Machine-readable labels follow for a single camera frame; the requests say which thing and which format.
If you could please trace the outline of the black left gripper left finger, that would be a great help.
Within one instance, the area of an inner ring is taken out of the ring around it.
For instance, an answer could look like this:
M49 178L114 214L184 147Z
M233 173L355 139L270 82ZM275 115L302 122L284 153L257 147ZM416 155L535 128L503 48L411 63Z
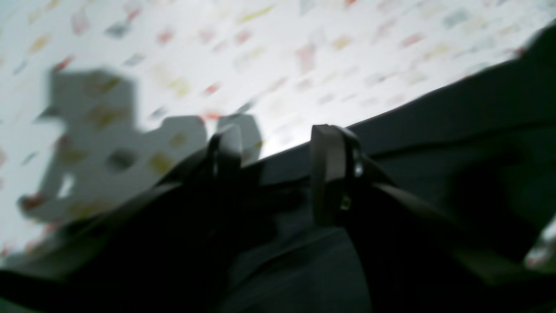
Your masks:
M44 313L197 313L217 293L242 164L236 125L119 208L60 226L1 270L1 297Z

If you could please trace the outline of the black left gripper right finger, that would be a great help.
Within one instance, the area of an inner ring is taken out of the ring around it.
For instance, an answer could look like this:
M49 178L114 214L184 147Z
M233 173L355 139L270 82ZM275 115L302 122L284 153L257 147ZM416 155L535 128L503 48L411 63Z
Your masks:
M454 210L395 183L343 127L311 131L316 224L349 234L374 313L553 313L555 275L518 258L532 230L480 183L457 191Z

